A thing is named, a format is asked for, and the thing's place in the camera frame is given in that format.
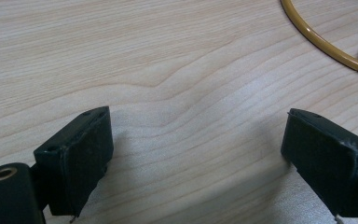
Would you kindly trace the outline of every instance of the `curved metal rod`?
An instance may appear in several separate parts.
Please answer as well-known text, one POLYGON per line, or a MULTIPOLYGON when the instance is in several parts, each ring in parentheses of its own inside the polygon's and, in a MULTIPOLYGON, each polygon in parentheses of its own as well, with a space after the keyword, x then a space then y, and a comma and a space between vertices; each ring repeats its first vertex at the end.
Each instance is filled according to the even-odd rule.
POLYGON ((312 44, 321 49, 330 57, 334 58, 340 63, 347 65, 349 68, 358 71, 358 59, 353 58, 351 55, 336 48, 334 45, 330 44, 327 40, 323 39, 314 30, 312 30, 312 28, 310 28, 310 26, 307 25, 307 23, 304 22, 301 16, 297 13, 291 0, 281 0, 281 2, 287 16, 303 36, 305 36, 312 44))

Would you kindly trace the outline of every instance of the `light wood surface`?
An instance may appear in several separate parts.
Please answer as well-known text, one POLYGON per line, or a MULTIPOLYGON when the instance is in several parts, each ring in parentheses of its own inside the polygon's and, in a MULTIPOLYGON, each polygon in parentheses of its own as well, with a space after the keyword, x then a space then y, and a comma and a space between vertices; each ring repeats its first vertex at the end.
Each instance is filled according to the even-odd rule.
MULTIPOLYGON (((294 5, 358 54, 358 0, 294 5)), ((76 223, 336 223, 280 147, 292 107, 358 134, 358 73, 279 1, 0 1, 0 165, 102 105, 114 158, 76 223)))

